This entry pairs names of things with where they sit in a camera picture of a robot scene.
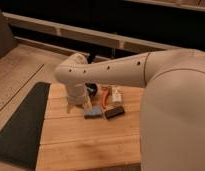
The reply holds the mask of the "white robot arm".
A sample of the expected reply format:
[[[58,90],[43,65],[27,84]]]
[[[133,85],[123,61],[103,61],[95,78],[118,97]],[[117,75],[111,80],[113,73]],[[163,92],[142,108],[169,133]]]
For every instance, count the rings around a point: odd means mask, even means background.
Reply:
[[[89,64],[76,53],[55,69],[73,104],[87,83],[142,87],[142,171],[205,171],[205,52],[173,49]]]

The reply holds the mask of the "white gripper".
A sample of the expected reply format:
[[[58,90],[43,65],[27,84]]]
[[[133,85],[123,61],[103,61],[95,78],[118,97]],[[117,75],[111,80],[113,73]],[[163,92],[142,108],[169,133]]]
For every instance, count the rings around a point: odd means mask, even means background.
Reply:
[[[65,85],[67,92],[67,101],[73,105],[83,105],[85,110],[91,111],[92,104],[89,101],[87,88],[84,84],[67,84]],[[67,105],[66,112],[70,112],[70,106]]]

